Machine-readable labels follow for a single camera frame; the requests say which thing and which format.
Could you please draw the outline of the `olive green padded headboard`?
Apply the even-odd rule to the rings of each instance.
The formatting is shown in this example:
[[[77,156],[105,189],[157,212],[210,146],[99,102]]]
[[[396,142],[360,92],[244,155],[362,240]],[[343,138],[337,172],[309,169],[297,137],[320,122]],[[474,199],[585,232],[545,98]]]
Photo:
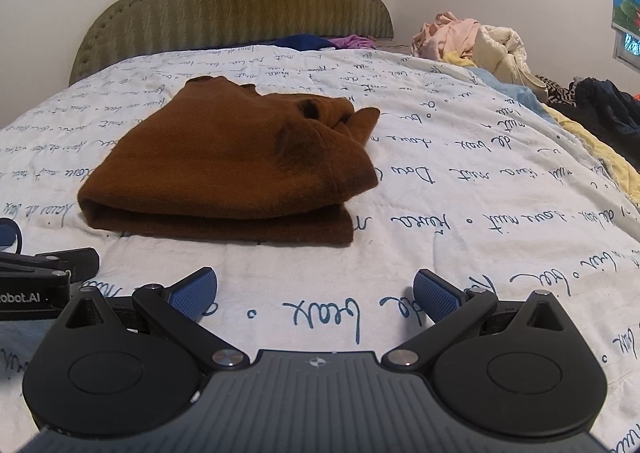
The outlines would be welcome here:
[[[394,28],[382,0],[118,0],[82,39],[70,82],[135,56],[297,34],[390,39]]]

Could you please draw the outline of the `purple garment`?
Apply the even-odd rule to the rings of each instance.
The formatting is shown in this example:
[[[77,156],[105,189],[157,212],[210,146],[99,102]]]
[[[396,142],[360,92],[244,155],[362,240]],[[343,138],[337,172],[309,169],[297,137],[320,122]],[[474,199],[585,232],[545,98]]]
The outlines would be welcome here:
[[[335,46],[339,50],[360,50],[376,48],[376,43],[373,39],[358,35],[329,38],[328,41],[332,44],[332,46]]]

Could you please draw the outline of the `dark navy clothes pile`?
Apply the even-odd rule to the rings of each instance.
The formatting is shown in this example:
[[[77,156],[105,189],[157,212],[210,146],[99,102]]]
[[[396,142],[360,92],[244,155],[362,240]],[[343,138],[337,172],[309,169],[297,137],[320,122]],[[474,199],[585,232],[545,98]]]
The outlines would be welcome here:
[[[573,84],[575,106],[548,105],[581,124],[639,170],[639,101],[610,80],[585,78]]]

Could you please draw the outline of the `pink clothes pile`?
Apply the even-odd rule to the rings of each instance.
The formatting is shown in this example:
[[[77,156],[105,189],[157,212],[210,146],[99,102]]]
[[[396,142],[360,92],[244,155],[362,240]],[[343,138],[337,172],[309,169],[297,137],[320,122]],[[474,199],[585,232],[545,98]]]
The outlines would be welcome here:
[[[471,60],[480,22],[472,18],[459,20],[451,12],[439,13],[431,23],[425,23],[413,37],[411,54],[442,61],[453,53]]]

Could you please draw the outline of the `light blue garment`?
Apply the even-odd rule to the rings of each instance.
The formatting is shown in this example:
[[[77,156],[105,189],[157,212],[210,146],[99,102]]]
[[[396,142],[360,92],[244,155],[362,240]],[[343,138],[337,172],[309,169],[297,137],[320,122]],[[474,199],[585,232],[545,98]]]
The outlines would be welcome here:
[[[470,72],[486,83],[489,88],[502,93],[508,98],[512,98],[512,100],[517,101],[531,112],[544,118],[544,120],[550,122],[550,124],[555,124],[555,120],[544,109],[544,106],[542,106],[538,98],[536,98],[536,95],[534,95],[534,92],[529,88],[521,86],[520,84],[503,83],[486,69],[471,67]]]

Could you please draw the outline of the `black patterned garment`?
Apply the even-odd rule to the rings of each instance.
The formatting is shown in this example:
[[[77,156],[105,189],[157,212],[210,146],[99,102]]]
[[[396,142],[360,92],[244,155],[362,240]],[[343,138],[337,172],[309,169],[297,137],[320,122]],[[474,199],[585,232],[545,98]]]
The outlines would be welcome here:
[[[547,88],[549,105],[552,103],[565,103],[571,106],[576,105],[575,86],[573,83],[564,87],[562,84],[541,75],[536,75],[536,78],[538,78]]]

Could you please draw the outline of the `yellow garment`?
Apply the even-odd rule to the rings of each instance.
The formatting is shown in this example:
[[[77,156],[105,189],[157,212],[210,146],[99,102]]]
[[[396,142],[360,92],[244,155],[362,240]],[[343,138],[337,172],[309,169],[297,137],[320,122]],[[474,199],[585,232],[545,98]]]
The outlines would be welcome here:
[[[476,64],[469,57],[462,57],[457,51],[442,54],[442,61],[459,67],[476,67]]]

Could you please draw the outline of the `cream white jacket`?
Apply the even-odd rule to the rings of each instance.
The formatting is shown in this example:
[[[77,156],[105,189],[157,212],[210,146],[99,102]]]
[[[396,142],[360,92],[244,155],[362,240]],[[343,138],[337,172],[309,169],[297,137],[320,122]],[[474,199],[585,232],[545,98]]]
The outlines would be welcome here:
[[[513,29],[482,25],[477,31],[472,61],[503,83],[534,89],[541,87],[527,65],[527,53],[520,35]]]

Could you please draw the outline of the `dark blue cloth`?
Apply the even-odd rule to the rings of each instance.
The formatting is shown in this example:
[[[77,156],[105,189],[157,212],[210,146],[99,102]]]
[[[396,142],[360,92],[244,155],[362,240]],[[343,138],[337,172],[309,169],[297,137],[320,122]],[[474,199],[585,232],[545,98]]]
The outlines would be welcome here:
[[[323,49],[336,49],[336,45],[326,38],[309,34],[290,35],[276,40],[268,41],[268,46],[278,46],[296,51],[315,51]]]

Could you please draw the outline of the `white script-print quilt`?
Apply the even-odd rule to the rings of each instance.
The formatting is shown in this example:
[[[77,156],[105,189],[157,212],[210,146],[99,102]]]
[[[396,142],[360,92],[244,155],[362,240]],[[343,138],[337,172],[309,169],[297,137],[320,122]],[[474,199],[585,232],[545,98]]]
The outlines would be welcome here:
[[[76,196],[117,141],[198,76],[262,94],[344,96],[381,112],[367,152],[378,186],[352,199],[344,248],[201,243],[89,228]],[[506,300],[551,291],[608,379],[593,433],[639,447],[639,211],[573,135],[467,70],[382,51],[275,46],[130,58],[1,131],[1,212],[27,254],[92,247],[94,285],[128,295],[211,267],[206,329],[260,349],[383,353],[426,329],[416,271]]]

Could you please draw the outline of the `brown knit sweater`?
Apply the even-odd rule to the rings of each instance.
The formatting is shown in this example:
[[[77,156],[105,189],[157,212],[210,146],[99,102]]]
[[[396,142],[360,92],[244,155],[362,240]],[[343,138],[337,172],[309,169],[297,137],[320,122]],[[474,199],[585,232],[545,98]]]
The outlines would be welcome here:
[[[194,78],[118,141],[78,204],[107,231],[346,246],[346,202],[378,184],[366,151],[378,117],[346,98]]]

